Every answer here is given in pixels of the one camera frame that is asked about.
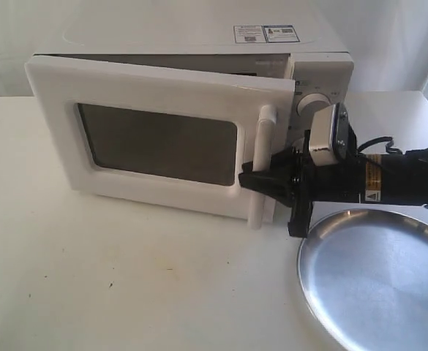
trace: white handle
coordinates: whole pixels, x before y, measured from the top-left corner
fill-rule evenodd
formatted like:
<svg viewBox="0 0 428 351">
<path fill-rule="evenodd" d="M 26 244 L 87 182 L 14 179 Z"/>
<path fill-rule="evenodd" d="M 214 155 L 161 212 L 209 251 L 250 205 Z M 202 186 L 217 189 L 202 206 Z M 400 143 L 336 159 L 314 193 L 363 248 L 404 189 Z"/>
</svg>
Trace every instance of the white handle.
<svg viewBox="0 0 428 351">
<path fill-rule="evenodd" d="M 277 110 L 266 105 L 260 109 L 256 127 L 255 153 L 252 158 L 252 170 L 268 170 L 271 165 L 272 139 L 274 138 Z M 263 224 L 264 203 L 266 196 L 251 192 L 249 200 L 248 226 L 259 229 Z"/>
</svg>

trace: yellow warning sticker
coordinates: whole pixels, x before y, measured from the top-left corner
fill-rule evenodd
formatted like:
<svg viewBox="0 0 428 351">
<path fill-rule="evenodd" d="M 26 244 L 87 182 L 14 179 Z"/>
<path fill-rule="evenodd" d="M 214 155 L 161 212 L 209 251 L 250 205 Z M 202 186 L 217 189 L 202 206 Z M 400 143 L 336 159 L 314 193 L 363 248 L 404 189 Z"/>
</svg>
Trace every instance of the yellow warning sticker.
<svg viewBox="0 0 428 351">
<path fill-rule="evenodd" d="M 381 155 L 367 155 L 367 157 L 373 162 L 381 164 Z M 379 203 L 381 201 L 381 168 L 373 162 L 367 162 L 365 201 Z"/>
</svg>

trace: metal plate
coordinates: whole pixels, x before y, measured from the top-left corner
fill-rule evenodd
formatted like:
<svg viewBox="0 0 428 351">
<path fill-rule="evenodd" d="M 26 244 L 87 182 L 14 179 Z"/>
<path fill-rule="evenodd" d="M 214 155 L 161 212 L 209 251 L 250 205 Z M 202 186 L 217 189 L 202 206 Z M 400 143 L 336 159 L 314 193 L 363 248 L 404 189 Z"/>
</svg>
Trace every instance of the metal plate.
<svg viewBox="0 0 428 351">
<path fill-rule="evenodd" d="M 301 243 L 301 287 L 312 313 L 347 350 L 428 350 L 428 225 L 351 210 Z"/>
</svg>

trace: microwave door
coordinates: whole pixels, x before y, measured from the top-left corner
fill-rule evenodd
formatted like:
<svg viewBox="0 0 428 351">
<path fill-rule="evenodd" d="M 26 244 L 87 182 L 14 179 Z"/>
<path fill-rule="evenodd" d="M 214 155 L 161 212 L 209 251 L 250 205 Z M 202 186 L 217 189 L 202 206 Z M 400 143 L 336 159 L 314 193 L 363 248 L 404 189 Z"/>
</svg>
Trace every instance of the microwave door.
<svg viewBox="0 0 428 351">
<path fill-rule="evenodd" d="M 272 220 L 238 174 L 284 148 L 293 80 L 55 56 L 26 71 L 72 188 Z"/>
</svg>

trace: white table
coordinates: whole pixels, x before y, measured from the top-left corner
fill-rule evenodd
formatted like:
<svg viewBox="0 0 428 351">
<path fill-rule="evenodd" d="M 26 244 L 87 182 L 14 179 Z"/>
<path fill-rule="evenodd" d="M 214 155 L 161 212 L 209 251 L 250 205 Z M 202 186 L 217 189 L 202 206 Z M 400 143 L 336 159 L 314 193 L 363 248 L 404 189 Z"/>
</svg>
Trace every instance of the white table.
<svg viewBox="0 0 428 351">
<path fill-rule="evenodd" d="M 428 146 L 420 93 L 347 104 L 360 143 Z M 349 207 L 317 204 L 313 221 Z M 278 212 L 255 232 L 71 191 L 35 99 L 0 98 L 0 350 L 338 350 L 306 311 Z"/>
</svg>

